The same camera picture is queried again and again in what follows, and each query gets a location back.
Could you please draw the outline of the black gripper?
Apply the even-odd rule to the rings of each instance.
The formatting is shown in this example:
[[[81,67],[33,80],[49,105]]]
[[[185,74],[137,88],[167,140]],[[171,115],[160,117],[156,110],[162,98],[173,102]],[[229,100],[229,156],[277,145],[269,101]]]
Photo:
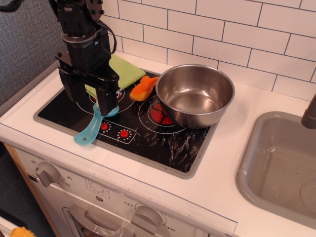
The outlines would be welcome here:
[[[119,76],[110,67],[112,57],[108,29],[103,27],[62,28],[67,52],[58,52],[59,75],[67,96],[78,102],[85,96],[85,86],[96,89],[102,116],[117,107]]]

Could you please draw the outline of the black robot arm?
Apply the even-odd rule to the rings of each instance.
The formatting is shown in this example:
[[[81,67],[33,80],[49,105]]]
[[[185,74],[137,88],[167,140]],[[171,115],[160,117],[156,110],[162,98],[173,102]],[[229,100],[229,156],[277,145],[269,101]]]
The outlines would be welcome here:
[[[109,62],[115,47],[110,47],[112,30],[100,18],[104,14],[101,0],[51,0],[51,8],[62,28],[67,52],[58,52],[59,74],[72,102],[80,101],[85,87],[96,90],[101,115],[117,106],[118,74]]]

